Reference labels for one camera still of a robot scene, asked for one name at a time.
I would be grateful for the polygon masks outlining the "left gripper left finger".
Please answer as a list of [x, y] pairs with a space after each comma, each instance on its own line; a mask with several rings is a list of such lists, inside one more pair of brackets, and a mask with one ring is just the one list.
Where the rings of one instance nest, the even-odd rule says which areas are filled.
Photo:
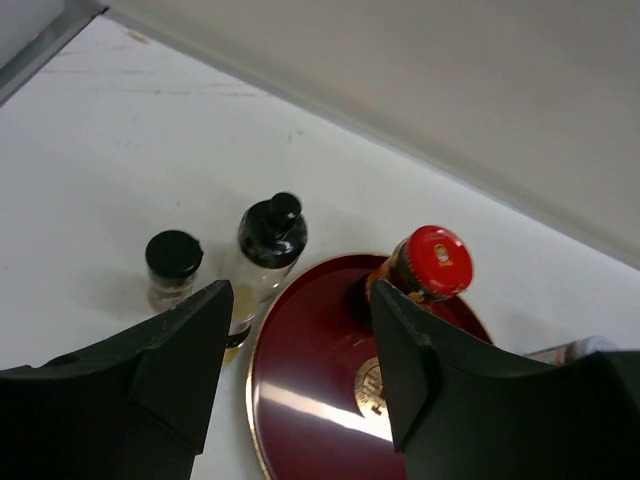
[[40, 367], [1, 374], [5, 479], [187, 479], [205, 446], [233, 291], [215, 281]]

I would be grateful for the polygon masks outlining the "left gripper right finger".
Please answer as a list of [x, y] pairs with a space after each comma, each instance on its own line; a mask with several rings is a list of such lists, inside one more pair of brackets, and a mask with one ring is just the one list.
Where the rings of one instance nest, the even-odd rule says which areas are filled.
[[412, 479], [635, 479], [639, 355], [552, 366], [485, 343], [377, 281], [393, 444]]

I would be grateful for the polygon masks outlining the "red lid chili sauce jar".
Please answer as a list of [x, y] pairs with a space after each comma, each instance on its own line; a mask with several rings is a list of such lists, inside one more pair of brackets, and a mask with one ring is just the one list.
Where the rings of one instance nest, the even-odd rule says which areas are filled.
[[436, 305], [465, 291], [474, 276], [473, 260], [462, 240], [436, 225], [417, 228], [393, 253], [350, 289], [351, 312], [370, 322], [372, 284], [385, 280], [429, 313]]

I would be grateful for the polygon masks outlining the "small yellow label oil bottle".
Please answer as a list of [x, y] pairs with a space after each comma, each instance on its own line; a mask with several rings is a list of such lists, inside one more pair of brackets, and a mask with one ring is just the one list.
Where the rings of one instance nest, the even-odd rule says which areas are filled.
[[246, 285], [232, 284], [234, 301], [231, 323], [225, 340], [223, 366], [228, 365], [238, 354], [249, 336], [252, 321], [259, 309], [254, 290]]

